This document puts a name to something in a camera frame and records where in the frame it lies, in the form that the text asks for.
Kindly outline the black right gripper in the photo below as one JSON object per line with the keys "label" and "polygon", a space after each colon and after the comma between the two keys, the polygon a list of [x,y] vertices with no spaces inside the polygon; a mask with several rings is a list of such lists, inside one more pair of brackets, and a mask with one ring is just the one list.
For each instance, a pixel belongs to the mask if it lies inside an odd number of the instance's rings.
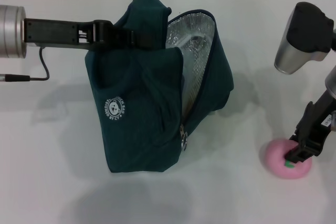
{"label": "black right gripper", "polygon": [[315,104],[310,101],[290,140],[297,146],[285,154],[285,160],[294,164],[319,156],[331,132],[331,114],[335,111],[335,98],[325,91]]}

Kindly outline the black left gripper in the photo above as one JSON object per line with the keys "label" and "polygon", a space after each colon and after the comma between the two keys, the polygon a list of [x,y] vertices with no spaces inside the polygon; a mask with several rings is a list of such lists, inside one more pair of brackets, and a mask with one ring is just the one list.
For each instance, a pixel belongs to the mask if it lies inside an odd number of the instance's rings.
{"label": "black left gripper", "polygon": [[35,44],[79,45],[80,31],[89,35],[92,50],[154,50],[154,34],[117,27],[107,20],[68,22],[60,20],[24,20],[24,42]]}

